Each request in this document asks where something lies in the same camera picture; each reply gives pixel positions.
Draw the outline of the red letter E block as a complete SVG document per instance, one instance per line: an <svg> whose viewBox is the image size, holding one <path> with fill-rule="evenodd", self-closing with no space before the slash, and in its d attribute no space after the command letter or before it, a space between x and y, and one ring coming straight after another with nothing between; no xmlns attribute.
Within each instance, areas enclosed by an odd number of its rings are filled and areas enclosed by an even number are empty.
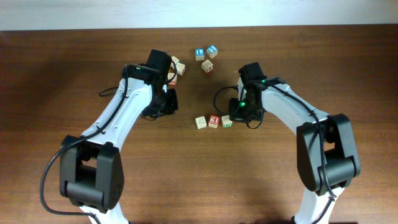
<svg viewBox="0 0 398 224"><path fill-rule="evenodd" d="M211 115L209 120L208 120L208 125L211 128L217 128L220 122L220 117L219 116L215 116L215 115Z"/></svg>

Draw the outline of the wooden block green side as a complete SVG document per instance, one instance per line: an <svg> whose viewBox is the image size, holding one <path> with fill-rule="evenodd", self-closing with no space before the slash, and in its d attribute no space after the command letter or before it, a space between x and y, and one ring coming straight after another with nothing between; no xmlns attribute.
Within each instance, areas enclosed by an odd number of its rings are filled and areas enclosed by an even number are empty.
<svg viewBox="0 0 398 224"><path fill-rule="evenodd" d="M230 120L229 115L224 115L221 117L221 122L224 128L229 128L232 127L233 122Z"/></svg>

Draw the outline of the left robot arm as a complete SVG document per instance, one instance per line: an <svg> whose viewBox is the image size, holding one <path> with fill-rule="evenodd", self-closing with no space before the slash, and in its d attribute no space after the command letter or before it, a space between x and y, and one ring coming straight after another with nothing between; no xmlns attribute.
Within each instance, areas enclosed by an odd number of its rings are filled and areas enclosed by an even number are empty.
<svg viewBox="0 0 398 224"><path fill-rule="evenodd" d="M78 137L66 136L60 155L60 194L92 223L127 223L119 204L124 187L121 149L137 118L153 121L178 110L167 86L174 62L151 50L146 63L125 66L106 109Z"/></svg>

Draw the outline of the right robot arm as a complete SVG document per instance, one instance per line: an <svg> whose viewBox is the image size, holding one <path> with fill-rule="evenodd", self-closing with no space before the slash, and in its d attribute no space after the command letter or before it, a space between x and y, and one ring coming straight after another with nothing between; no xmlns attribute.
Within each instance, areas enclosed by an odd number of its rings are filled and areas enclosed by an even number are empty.
<svg viewBox="0 0 398 224"><path fill-rule="evenodd" d="M232 121L262 123L266 112L296 136L297 170L304 193L293 223L328 223L336 200L361 172L349 118L307 103L279 77L267 78L257 62L239 69L238 97L229 101Z"/></svg>

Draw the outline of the wooden block yellow O side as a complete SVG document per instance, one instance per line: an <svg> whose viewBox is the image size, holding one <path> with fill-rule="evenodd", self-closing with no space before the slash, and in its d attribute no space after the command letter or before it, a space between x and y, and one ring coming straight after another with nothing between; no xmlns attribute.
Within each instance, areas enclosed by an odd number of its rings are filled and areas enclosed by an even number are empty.
<svg viewBox="0 0 398 224"><path fill-rule="evenodd" d="M196 123L197 129L202 129L202 128L207 127L206 118L204 116L195 118L195 123Z"/></svg>

